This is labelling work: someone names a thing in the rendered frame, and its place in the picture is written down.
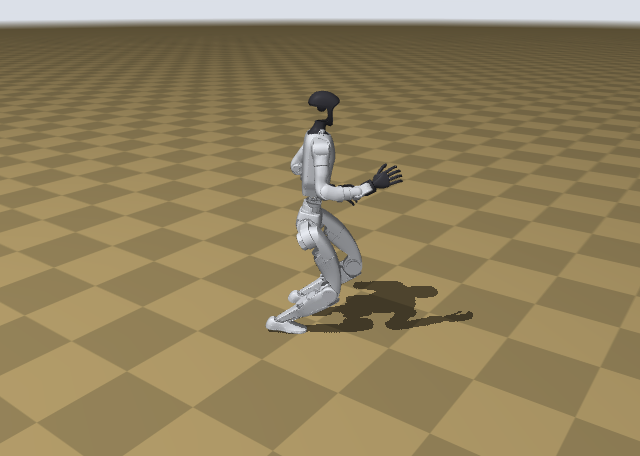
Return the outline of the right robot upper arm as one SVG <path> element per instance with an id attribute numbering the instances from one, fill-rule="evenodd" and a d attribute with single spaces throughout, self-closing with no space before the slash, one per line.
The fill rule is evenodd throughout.
<path id="1" fill-rule="evenodd" d="M 322 187 L 328 185 L 330 145 L 324 139 L 315 139 L 311 146 L 311 154 L 314 161 L 315 192 L 320 200 L 327 201 L 321 195 Z M 331 186 L 331 185 L 329 185 Z"/>

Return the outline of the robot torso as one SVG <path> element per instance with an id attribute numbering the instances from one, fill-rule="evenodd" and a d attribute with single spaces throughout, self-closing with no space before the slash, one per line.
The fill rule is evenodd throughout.
<path id="1" fill-rule="evenodd" d="M 329 135 L 323 134 L 325 133 L 324 129 L 320 129 L 318 134 L 309 133 L 308 135 L 308 131 L 304 137 L 302 159 L 302 195 L 308 197 L 304 199 L 303 205 L 300 207 L 297 215 L 296 228 L 298 233 L 300 232 L 300 225 L 307 221 L 309 221 L 311 226 L 318 226 L 319 228 L 322 223 L 322 200 L 317 197 L 315 192 L 314 161 L 311 154 L 313 140 L 324 139 L 330 145 L 328 185 L 330 185 L 332 169 L 335 162 L 335 147 L 331 135 L 327 131 Z"/>

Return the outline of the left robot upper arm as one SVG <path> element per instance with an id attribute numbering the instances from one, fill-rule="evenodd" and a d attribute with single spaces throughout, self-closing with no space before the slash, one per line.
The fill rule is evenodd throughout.
<path id="1" fill-rule="evenodd" d="M 290 164 L 291 171 L 295 175 L 301 175 L 302 174 L 302 159 L 303 159 L 303 145 L 298 150 L 298 152 L 296 153 L 296 155 L 294 156 L 294 158 L 292 159 L 291 164 Z"/>

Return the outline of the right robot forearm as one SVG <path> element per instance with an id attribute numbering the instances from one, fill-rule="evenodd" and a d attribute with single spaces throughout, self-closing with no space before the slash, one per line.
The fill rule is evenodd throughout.
<path id="1" fill-rule="evenodd" d="M 364 195 L 373 191 L 369 182 L 352 187 L 333 187 L 326 185 L 321 189 L 321 195 L 323 198 L 333 200 L 337 202 L 343 202 L 345 200 L 360 200 Z"/>

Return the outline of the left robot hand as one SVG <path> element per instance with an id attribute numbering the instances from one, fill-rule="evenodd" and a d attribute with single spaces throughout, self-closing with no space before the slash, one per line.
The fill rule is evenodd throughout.
<path id="1" fill-rule="evenodd" d="M 330 184 L 330 185 L 335 187 L 335 185 L 333 185 L 333 184 Z M 354 187 L 354 185 L 351 185 L 351 184 L 345 184 L 345 185 L 339 185 L 339 186 L 341 186 L 341 187 L 352 187 L 352 188 Z M 352 200 L 346 200 L 346 201 L 350 202 L 354 206 L 354 203 L 352 202 Z M 355 202 L 357 203 L 358 201 L 355 201 Z"/>

